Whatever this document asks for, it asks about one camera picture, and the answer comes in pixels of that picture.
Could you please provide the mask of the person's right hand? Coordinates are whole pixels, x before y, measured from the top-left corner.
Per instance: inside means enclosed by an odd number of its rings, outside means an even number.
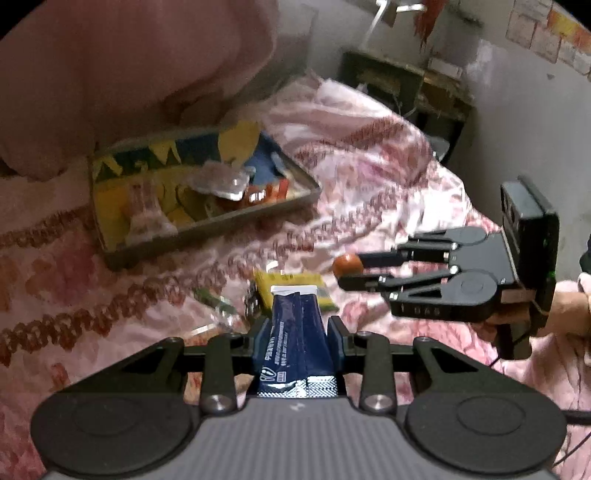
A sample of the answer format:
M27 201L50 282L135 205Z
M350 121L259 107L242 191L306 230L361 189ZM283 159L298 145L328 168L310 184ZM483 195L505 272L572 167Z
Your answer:
M483 323L472 325L479 338L493 342L497 326L525 322L529 319L527 304L507 304ZM561 281L556 285L550 314L537 337L547 335L579 337L590 336L590 275L583 272L577 281Z

